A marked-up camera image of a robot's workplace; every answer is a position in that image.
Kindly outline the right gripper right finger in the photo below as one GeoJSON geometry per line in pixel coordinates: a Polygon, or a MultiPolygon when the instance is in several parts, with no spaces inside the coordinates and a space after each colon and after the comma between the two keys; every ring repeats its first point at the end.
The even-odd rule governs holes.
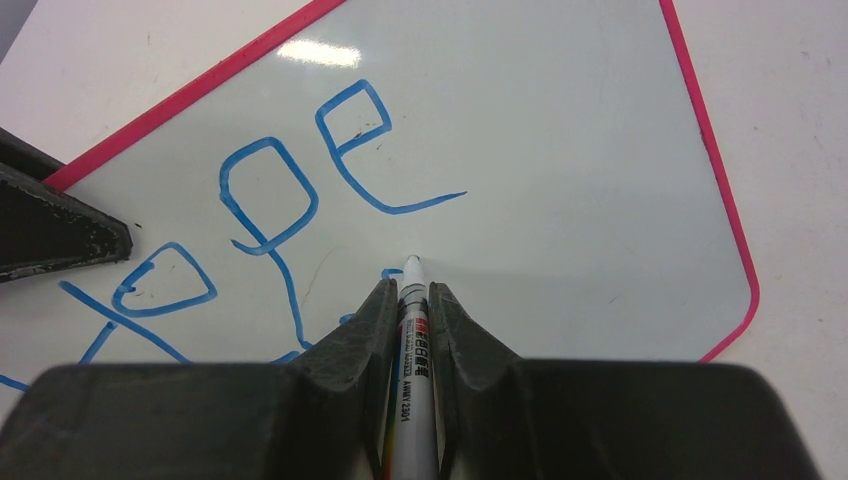
{"type": "Polygon", "coordinates": [[[429,287],[443,479],[816,479],[752,369],[527,359],[429,287]]]}

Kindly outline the white marker pen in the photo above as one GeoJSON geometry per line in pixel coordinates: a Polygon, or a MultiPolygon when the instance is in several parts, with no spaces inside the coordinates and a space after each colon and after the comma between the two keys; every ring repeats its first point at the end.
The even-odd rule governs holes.
{"type": "Polygon", "coordinates": [[[386,423],[382,477],[435,479],[439,460],[431,361],[428,287],[421,260],[402,268],[396,360],[386,423]]]}

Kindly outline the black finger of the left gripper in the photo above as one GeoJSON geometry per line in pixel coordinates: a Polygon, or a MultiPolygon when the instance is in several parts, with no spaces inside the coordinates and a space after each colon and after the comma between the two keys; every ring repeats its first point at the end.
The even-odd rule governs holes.
{"type": "Polygon", "coordinates": [[[45,183],[62,166],[1,131],[3,283],[130,258],[125,223],[45,183]]]}

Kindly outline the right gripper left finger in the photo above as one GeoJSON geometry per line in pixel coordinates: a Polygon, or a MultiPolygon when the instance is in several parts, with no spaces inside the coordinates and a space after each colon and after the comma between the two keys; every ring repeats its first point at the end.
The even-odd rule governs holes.
{"type": "Polygon", "coordinates": [[[284,364],[64,365],[1,431],[5,479],[380,475],[397,286],[284,364]]]}

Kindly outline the pink-framed whiteboard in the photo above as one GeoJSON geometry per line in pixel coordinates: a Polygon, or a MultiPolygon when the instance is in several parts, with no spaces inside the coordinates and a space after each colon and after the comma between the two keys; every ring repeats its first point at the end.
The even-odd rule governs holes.
{"type": "Polygon", "coordinates": [[[524,357],[714,359],[758,285],[669,1],[312,1],[60,170],[129,259],[1,288],[57,365],[285,362],[410,256],[524,357]]]}

